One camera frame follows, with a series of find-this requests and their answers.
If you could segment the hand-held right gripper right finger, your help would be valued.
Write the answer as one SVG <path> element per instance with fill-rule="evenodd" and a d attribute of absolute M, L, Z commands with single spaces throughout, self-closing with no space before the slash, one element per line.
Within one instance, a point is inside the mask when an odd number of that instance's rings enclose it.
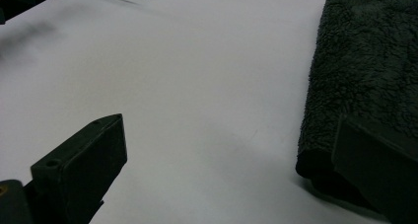
<path fill-rule="evenodd" d="M 418 224 L 418 140 L 375 121 L 340 118 L 332 162 L 392 224 Z"/>

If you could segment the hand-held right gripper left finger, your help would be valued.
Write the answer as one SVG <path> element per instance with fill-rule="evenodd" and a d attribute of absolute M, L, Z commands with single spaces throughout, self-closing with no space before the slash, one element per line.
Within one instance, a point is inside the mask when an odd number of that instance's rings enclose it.
<path fill-rule="evenodd" d="M 92 121 L 31 166 L 42 224 L 89 224 L 127 162 L 120 113 Z"/>

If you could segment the dark fleece cloth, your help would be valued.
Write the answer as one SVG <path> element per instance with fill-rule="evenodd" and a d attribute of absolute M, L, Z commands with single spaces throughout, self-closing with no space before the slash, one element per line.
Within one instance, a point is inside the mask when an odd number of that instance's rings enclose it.
<path fill-rule="evenodd" d="M 316 190 L 368 207 L 331 163 L 344 114 L 418 140 L 418 0 L 326 0 L 320 18 L 296 171 Z"/>

